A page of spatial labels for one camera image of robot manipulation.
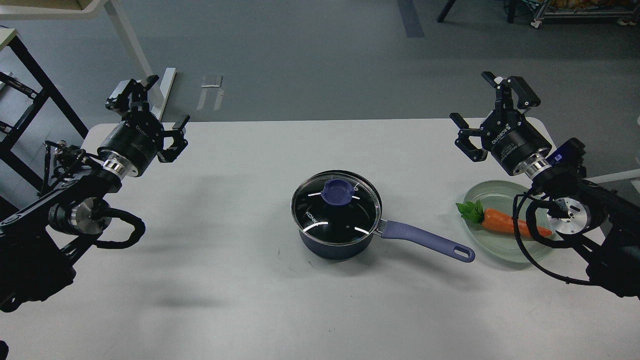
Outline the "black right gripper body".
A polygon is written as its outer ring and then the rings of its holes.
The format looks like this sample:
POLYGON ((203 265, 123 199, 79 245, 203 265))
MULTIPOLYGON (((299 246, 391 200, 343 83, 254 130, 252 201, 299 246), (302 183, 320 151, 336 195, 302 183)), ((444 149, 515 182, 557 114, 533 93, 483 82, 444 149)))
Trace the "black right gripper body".
POLYGON ((535 154, 546 157, 551 144, 519 111, 492 111, 480 125, 482 148, 503 170, 515 176, 521 162, 535 154))

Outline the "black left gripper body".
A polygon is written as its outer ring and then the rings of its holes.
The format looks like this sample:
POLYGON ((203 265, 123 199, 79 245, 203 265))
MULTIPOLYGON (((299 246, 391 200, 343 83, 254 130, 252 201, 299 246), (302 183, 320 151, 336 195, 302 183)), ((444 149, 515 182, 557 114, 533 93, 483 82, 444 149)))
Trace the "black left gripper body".
POLYGON ((100 158, 116 153, 132 164, 130 177, 140 177, 164 146, 164 127, 150 111, 129 111, 97 148, 100 158))

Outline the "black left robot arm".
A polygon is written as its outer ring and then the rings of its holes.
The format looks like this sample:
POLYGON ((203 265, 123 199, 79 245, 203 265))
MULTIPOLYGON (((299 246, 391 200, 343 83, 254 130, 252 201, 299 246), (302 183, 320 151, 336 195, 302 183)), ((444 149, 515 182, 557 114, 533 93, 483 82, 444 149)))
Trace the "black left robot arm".
POLYGON ((121 121, 97 148, 54 143, 62 171, 46 194, 1 221, 1 310, 45 301, 71 285, 74 264, 91 247, 126 249, 146 232, 141 218, 111 207, 125 177, 140 177, 155 158, 171 163, 185 150, 185 116, 166 130, 148 93, 158 75, 122 80, 106 100, 121 121))

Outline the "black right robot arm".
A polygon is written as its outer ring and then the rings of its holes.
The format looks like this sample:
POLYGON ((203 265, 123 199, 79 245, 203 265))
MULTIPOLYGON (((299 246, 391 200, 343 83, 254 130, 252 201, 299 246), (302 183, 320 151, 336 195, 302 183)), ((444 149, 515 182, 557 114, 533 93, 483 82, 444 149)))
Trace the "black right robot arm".
POLYGON ((588 280, 542 272, 567 284, 597 286, 618 297, 640 294, 639 207, 586 178, 585 144, 576 137, 552 150, 526 119, 541 104, 526 80, 482 77, 495 91, 494 109, 473 129, 457 112, 455 145, 473 162, 491 155, 510 176, 525 174, 531 187, 513 199, 508 222, 518 224, 526 199, 525 224, 533 240, 553 249, 573 249, 586 261, 588 280))

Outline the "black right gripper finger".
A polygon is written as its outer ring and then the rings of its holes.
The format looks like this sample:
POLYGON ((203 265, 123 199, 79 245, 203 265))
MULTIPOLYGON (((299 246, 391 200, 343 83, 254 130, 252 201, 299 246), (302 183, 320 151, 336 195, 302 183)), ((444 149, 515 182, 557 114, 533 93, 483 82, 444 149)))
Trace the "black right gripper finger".
POLYGON ((541 105, 539 96, 521 76, 503 78, 494 75, 491 71, 482 71, 481 76, 494 88, 494 112, 496 113, 517 109, 525 114, 530 109, 541 105))
POLYGON ((449 118, 458 127, 457 139, 454 144, 473 162, 483 162, 487 159, 489 152, 484 148, 477 148, 471 142, 471 137, 488 137, 489 132, 483 129, 473 129, 466 120, 458 113, 451 112, 449 118))

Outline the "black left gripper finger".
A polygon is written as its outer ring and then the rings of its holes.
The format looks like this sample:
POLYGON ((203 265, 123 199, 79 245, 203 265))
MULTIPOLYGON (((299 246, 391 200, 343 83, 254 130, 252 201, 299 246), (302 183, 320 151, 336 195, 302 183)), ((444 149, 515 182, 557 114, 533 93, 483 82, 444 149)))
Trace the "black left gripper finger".
POLYGON ((171 138, 173 142, 169 147, 158 151, 157 158, 160 163, 174 162, 188 146, 188 141, 185 138, 185 127, 190 119, 191 116, 186 114, 182 120, 176 121, 170 130, 162 131, 162 138, 171 138))
POLYGON ((148 100, 148 93, 158 80, 156 74, 142 80, 122 80, 106 99, 105 108, 119 114, 123 122, 158 121, 148 100))

